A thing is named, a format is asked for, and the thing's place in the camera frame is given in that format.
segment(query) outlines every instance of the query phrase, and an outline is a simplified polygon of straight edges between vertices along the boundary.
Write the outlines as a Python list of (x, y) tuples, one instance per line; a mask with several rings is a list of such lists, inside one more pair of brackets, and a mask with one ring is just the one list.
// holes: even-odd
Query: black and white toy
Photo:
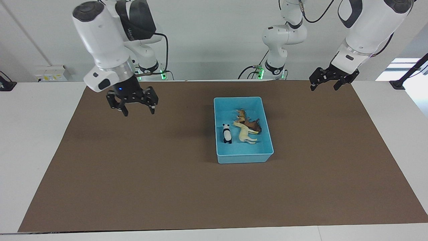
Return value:
[(232, 144), (232, 134), (229, 129), (230, 125), (223, 124), (223, 142)]

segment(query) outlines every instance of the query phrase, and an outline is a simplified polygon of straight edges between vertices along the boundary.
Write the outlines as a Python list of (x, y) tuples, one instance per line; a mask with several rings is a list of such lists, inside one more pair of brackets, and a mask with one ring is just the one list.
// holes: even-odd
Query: toy animal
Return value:
[(232, 135), (230, 134), (230, 125), (223, 124), (223, 142), (232, 144)]
[(239, 122), (244, 122), (245, 121), (245, 110), (241, 109), (241, 110), (236, 110), (238, 111), (238, 116), (236, 116), (238, 118)]
[(260, 127), (260, 125), (259, 125), (259, 121), (260, 121), (260, 119), (257, 119), (257, 120), (255, 120), (255, 121), (251, 121), (250, 122), (250, 119), (249, 118), (247, 118), (246, 120), (245, 120), (245, 122), (241, 122), (241, 124), (244, 124), (244, 125), (246, 125), (248, 128), (250, 128), (250, 129), (252, 129), (252, 130), (255, 130), (255, 131), (257, 131), (257, 132), (262, 132), (262, 128)]
[(241, 124), (237, 121), (233, 122), (233, 125), (241, 128), (241, 132), (239, 132), (239, 140), (241, 142), (248, 142), (250, 144), (255, 144), (257, 139), (252, 139), (248, 136), (248, 134), (258, 134), (257, 131), (250, 130), (246, 125)]

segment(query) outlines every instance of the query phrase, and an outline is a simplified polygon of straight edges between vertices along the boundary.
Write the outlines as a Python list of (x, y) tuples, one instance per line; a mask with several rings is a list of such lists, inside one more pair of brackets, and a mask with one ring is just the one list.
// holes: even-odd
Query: black stand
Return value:
[(13, 81), (7, 81), (0, 76), (0, 84), (3, 86), (1, 87), (0, 85), (0, 91), (12, 91), (17, 83)]
[(405, 90), (403, 87), (404, 81), (406, 81), (414, 72), (416, 72), (425, 62), (428, 61), (428, 54), (425, 54), (401, 79), (399, 80), (391, 80), (389, 83), (396, 90)]

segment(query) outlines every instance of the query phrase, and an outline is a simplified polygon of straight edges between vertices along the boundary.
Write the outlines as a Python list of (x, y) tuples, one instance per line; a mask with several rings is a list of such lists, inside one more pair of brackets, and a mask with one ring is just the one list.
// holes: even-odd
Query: robotic arm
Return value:
[(283, 77), (287, 50), (285, 45), (299, 44), (306, 40), (308, 31), (303, 25), (303, 14), (300, 10), (299, 0), (284, 0), (281, 11), (285, 25), (274, 25), (263, 31), (263, 43), (269, 52), (263, 65), (263, 78), (280, 79)]
[(338, 15), (349, 34), (327, 69), (317, 68), (310, 76), (311, 90), (330, 80), (334, 89), (352, 83), (365, 63), (401, 25), (414, 0), (343, 0)]
[(114, 8), (96, 1), (85, 2), (74, 9), (73, 22), (95, 62), (95, 67), (83, 78), (88, 87), (95, 92), (113, 87), (107, 93), (107, 101), (125, 116), (126, 103), (147, 105), (154, 114), (158, 96), (152, 87), (140, 87), (124, 43), (151, 39), (156, 32), (146, 0), (118, 0)]

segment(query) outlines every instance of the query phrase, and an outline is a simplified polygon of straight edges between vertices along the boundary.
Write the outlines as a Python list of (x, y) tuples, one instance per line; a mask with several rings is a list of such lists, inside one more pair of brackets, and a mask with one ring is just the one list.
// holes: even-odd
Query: blue tray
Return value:
[[(251, 138), (257, 139), (255, 145), (241, 142), (238, 138), (241, 129), (233, 126), (238, 109), (244, 109), (250, 121), (260, 119), (262, 132), (258, 135), (250, 134)], [(263, 163), (273, 154), (272, 139), (260, 97), (214, 98), (214, 115), (218, 163)], [(223, 143), (223, 124), (230, 125), (232, 144)]]

